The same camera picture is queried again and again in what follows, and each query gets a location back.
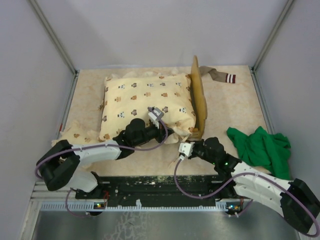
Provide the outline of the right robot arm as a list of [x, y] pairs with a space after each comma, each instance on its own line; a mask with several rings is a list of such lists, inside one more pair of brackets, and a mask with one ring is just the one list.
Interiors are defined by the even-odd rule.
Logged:
[[198, 157], [214, 165], [214, 170], [226, 181], [223, 192], [229, 198], [237, 195], [256, 201], [278, 213], [296, 231], [311, 236], [320, 234], [316, 218], [320, 201], [301, 179], [280, 179], [249, 166], [227, 153], [217, 137], [186, 142], [180, 152], [189, 159]]

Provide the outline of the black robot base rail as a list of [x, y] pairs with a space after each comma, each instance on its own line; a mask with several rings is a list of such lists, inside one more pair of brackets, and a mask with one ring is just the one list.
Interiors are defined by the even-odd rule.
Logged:
[[106, 212], [225, 212], [237, 215], [246, 208], [247, 201], [254, 201], [237, 195], [231, 182], [216, 175], [111, 176], [103, 178], [98, 188], [90, 193], [68, 187], [49, 191], [44, 183], [37, 182], [31, 200], [39, 201], [43, 211], [85, 212], [91, 216]]

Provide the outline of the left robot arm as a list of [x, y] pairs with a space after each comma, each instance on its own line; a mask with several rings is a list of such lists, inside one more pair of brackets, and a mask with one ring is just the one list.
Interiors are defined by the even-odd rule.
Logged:
[[151, 140], [163, 145], [172, 134], [173, 130], [162, 120], [146, 126], [142, 119], [135, 118], [118, 136], [105, 142], [80, 145], [60, 140], [36, 163], [35, 175], [44, 181], [49, 191], [68, 187], [97, 199], [103, 195], [104, 186], [98, 183], [96, 173], [83, 171], [81, 167], [124, 159], [143, 151], [141, 146]]

